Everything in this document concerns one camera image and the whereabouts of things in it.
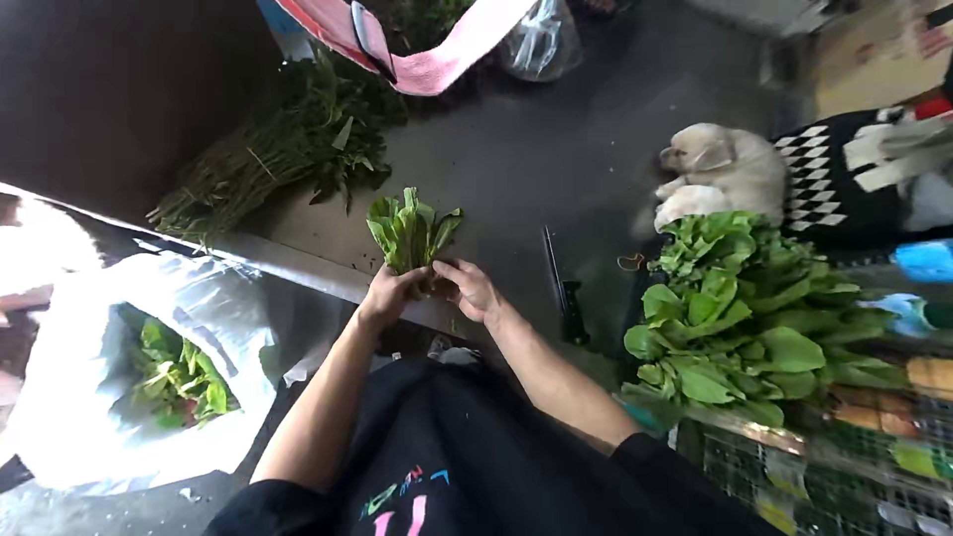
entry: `leafy green vegetable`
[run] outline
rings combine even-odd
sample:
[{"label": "leafy green vegetable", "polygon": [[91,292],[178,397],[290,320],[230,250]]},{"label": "leafy green vegetable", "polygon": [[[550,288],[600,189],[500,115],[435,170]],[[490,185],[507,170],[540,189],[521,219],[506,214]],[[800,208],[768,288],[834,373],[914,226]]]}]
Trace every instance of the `leafy green vegetable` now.
[{"label": "leafy green vegetable", "polygon": [[474,0],[367,0],[391,53],[410,55],[439,45]]},{"label": "leafy green vegetable", "polygon": [[456,209],[444,217],[417,199],[416,188],[404,188],[404,206],[393,197],[382,197],[367,211],[367,225],[384,261],[398,274],[430,266],[434,257],[453,240],[463,221]]},{"label": "leafy green vegetable", "polygon": [[288,62],[275,90],[234,132],[179,171],[184,186],[147,217],[156,230],[213,244],[276,188],[314,183],[312,204],[376,190],[391,174],[381,132],[407,120],[381,77],[326,49]]},{"label": "leafy green vegetable", "polygon": [[773,401],[831,382],[907,385],[903,371],[843,347],[878,337],[892,315],[857,306],[860,287],[809,244],[744,212],[687,216],[664,230],[675,241],[650,266],[668,284],[645,292],[645,324],[625,334],[639,366],[623,385],[641,381],[641,393],[772,426],[784,419]]},{"label": "leafy green vegetable", "polygon": [[148,404],[160,426],[202,425],[238,408],[212,359],[198,346],[130,306],[120,314],[138,341],[131,353],[143,381],[133,399]]}]

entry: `white plastic bag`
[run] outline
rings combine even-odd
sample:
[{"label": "white plastic bag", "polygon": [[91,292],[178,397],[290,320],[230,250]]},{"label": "white plastic bag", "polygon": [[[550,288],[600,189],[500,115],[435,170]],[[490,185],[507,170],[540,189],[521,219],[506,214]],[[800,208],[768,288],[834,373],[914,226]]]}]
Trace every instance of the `white plastic bag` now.
[{"label": "white plastic bag", "polygon": [[539,0],[499,49],[503,69],[530,82],[551,82],[582,63],[576,21],[565,0]]},{"label": "white plastic bag", "polygon": [[[37,482],[106,495],[235,471],[275,393],[260,361],[274,357],[275,336],[255,279],[236,263],[164,252],[58,280],[8,428]],[[142,376],[122,351],[124,302],[197,344],[241,408],[167,430],[132,404]]]}]

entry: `white puppy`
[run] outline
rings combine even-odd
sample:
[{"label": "white puppy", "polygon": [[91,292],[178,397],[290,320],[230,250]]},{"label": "white puppy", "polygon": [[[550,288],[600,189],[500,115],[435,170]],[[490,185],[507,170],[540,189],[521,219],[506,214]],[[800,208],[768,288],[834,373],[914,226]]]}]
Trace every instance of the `white puppy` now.
[{"label": "white puppy", "polygon": [[[784,219],[787,166],[757,134],[699,123],[672,136],[672,146],[659,157],[663,168],[680,177],[656,190],[664,201],[656,229],[682,216],[725,210],[764,214],[776,225]],[[699,188],[681,192],[690,185],[712,187],[723,196]]]},{"label": "white puppy", "polygon": [[673,221],[692,214],[712,214],[731,211],[728,196],[714,186],[688,184],[678,188],[656,209],[656,233]]}]

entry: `green leaves in bag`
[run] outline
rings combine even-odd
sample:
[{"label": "green leaves in bag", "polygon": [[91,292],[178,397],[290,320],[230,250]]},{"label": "green leaves in bag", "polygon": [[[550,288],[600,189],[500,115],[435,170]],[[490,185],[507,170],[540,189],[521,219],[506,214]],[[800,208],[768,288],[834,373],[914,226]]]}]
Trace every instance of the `green leaves in bag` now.
[{"label": "green leaves in bag", "polygon": [[198,346],[131,306],[120,316],[137,335],[130,351],[143,381],[133,399],[149,405],[160,426],[202,425],[238,408],[212,359]]},{"label": "green leaves in bag", "polygon": [[903,371],[843,347],[880,336],[892,315],[857,306],[860,287],[810,244],[745,212],[687,216],[664,231],[675,241],[650,267],[669,282],[645,292],[645,324],[625,335],[641,364],[623,391],[781,426],[777,401],[832,382],[907,385]]},{"label": "green leaves in bag", "polygon": [[404,189],[403,207],[394,197],[382,197],[367,211],[367,225],[384,252],[384,262],[398,275],[430,266],[453,241],[462,221],[460,209],[437,218],[433,208],[417,199],[416,188]]}]

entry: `hand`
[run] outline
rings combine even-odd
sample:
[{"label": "hand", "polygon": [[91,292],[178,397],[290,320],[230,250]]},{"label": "hand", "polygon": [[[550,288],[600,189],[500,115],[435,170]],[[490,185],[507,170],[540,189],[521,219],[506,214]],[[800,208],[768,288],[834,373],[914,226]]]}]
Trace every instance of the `hand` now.
[{"label": "hand", "polygon": [[374,329],[383,329],[397,321],[407,306],[412,291],[418,281],[430,275],[430,268],[424,266],[398,276],[388,265],[381,266],[371,281],[367,296],[357,306],[355,315],[367,321]]},{"label": "hand", "polygon": [[434,271],[443,278],[452,281],[456,287],[447,296],[460,308],[460,311],[474,322],[486,323],[499,311],[503,298],[475,264],[456,259],[456,265],[439,260],[434,261]]}]

